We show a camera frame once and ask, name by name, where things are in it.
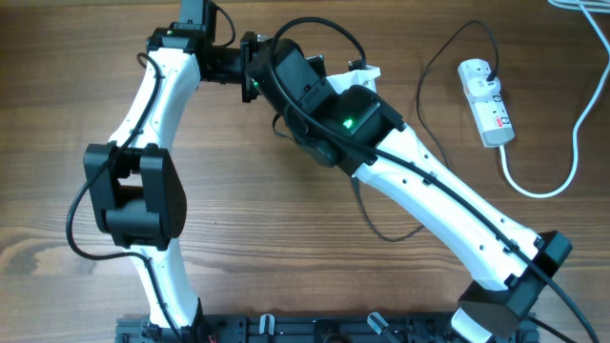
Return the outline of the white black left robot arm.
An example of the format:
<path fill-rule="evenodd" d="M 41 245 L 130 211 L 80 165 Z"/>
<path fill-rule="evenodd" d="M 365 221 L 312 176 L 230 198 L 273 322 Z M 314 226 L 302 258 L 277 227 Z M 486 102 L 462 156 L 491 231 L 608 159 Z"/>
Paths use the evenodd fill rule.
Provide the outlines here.
<path fill-rule="evenodd" d="M 187 197 L 171 151 L 183 111 L 201 82 L 238 84 L 245 103 L 258 96 L 245 73 L 254 53 L 251 38 L 238 49 L 215 42 L 221 11 L 213 1 L 184 1 L 178 20 L 153 32 L 136 56 L 145 74 L 127 116 L 108 143 L 88 145 L 83 157 L 86 182 L 69 209 L 69 246 L 92 261 L 129 258 L 150 305 L 148 316 L 118 322 L 119 342 L 216 340 L 180 249 Z M 73 223 L 85 195 L 99 231 L 119 252 L 96 255 L 77 246 Z"/>

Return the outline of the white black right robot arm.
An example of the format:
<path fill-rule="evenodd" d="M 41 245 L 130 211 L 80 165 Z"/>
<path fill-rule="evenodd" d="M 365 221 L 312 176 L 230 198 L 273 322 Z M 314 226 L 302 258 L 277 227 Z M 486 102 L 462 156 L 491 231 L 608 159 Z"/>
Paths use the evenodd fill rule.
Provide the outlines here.
<path fill-rule="evenodd" d="M 248 76 L 305 152 L 395 201 L 464 265 L 472 281 L 451 319 L 460 337 L 509 336 L 554 286 L 569 240 L 508 218 L 443 166 L 377 94 L 378 68 L 356 60 L 328 75 L 296 42 L 269 39 Z"/>

